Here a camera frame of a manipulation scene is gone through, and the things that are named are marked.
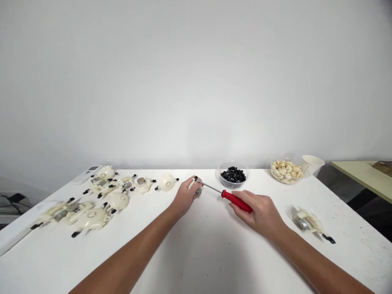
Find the white plastic parts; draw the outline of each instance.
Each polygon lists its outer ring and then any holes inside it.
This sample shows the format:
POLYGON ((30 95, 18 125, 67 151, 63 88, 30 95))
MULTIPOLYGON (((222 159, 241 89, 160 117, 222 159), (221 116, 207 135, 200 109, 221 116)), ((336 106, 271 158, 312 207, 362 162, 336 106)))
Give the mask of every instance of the white plastic parts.
POLYGON ((103 179, 103 180, 110 180, 113 179, 115 175, 118 173, 114 172, 114 169, 111 165, 104 165, 99 172, 96 173, 96 176, 103 179))
POLYGON ((179 178, 174 178, 171 174, 162 174, 162 179, 159 183, 159 186, 155 187, 155 191, 162 190, 164 192, 170 191, 173 189, 174 184, 179 181, 179 178))
POLYGON ((99 177, 92 178, 90 180, 90 189, 87 189, 83 192, 83 194, 87 194, 89 192, 93 192, 101 198, 102 196, 105 197, 108 193, 112 192, 116 187, 118 187, 117 180, 103 180, 99 177))
POLYGON ((133 176, 126 176, 122 179, 120 179, 120 186, 122 187, 123 191, 131 188, 134 185, 134 178, 136 175, 134 174, 133 176))
POLYGON ((83 230, 102 229, 110 219, 111 216, 107 214, 105 207, 87 210, 77 220, 78 230, 72 234, 72 238, 78 236, 83 230))
POLYGON ((69 225, 74 224, 82 214, 84 214, 87 210, 93 208, 94 204, 92 202, 86 201, 86 202, 74 202, 69 206, 69 212, 67 216, 65 217, 66 222, 68 222, 69 225))
POLYGON ((312 214, 307 210, 299 207, 299 210, 297 210, 294 219, 301 228, 301 230, 309 233, 321 234, 324 239, 330 241, 332 244, 336 243, 332 237, 325 233, 321 221, 317 218, 315 214, 312 214))
POLYGON ((136 181, 134 181, 135 191, 143 195, 150 190, 152 183, 155 182, 156 180, 140 177, 136 181))
POLYGON ((75 198, 72 197, 67 202, 61 202, 59 204, 56 204, 53 207, 49 208, 47 211, 41 213, 38 217, 37 223, 33 225, 31 229, 36 229, 49 222, 58 223, 60 220, 66 217, 69 211, 74 209, 74 206, 77 202, 72 205, 70 204, 74 200, 75 198))
POLYGON ((111 214, 126 208, 129 203, 129 197, 125 193, 111 192, 106 199, 107 202, 104 203, 104 206, 109 204, 107 211, 110 211, 111 214))
MULTIPOLYGON (((192 183, 189 184, 188 190, 190 189, 190 187, 192 187, 192 185, 193 185, 194 183, 196 183, 196 178, 194 178, 193 181, 192 181, 192 183)), ((200 197, 201 192, 203 192, 203 187, 197 189, 195 195, 198 196, 198 197, 200 197)))

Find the white cup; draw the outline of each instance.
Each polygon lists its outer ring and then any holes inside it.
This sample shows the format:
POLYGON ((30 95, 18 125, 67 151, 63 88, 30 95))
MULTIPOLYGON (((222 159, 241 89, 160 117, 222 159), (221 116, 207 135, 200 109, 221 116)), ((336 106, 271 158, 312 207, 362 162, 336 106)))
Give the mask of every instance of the white cup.
POLYGON ((302 166, 303 173, 307 171, 309 175, 312 175, 316 171, 318 171, 324 164, 325 162, 318 157, 312 155, 302 156, 301 166, 302 166))

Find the remote control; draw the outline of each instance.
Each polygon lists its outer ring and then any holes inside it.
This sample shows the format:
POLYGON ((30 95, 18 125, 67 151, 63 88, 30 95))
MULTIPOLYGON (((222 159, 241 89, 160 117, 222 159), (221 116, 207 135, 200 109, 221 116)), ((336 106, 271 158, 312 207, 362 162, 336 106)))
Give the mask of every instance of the remote control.
POLYGON ((97 171, 101 169, 101 165, 94 165, 85 172, 81 173, 79 176, 74 178, 71 183, 74 185, 81 185, 87 181, 92 175, 96 174, 97 171))

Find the hand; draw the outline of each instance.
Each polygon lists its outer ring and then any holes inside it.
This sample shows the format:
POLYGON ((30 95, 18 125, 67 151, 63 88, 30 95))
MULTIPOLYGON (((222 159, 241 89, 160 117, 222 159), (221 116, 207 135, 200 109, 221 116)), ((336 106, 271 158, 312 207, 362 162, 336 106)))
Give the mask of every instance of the hand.
POLYGON ((188 186, 192 183, 194 177, 195 176, 190 177, 181 184, 176 197, 170 205, 170 208, 172 208, 179 217, 182 217, 187 213, 193 200, 197 197, 195 196, 196 191, 203 186, 200 183, 194 183, 188 190, 188 186))
POLYGON ((255 195, 247 190, 243 190, 242 192, 233 191, 232 193, 253 209, 253 212, 248 214, 237 205, 233 203, 229 204, 235 214, 257 233, 272 242, 286 233, 288 226, 283 222, 270 197, 255 195))

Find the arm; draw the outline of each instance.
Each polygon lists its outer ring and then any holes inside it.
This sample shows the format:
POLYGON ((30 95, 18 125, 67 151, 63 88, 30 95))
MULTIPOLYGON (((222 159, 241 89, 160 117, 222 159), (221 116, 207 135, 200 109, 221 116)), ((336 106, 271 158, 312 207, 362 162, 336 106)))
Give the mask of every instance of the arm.
POLYGON ((269 239, 301 272, 318 293, 373 293, 314 249, 282 220, 271 198, 249 191, 233 191, 252 209, 247 214, 230 203, 235 214, 269 239))
POLYGON ((193 177, 183 182, 173 203, 152 223, 97 267, 70 294, 129 294, 174 224, 188 211, 201 184, 188 190, 193 177))

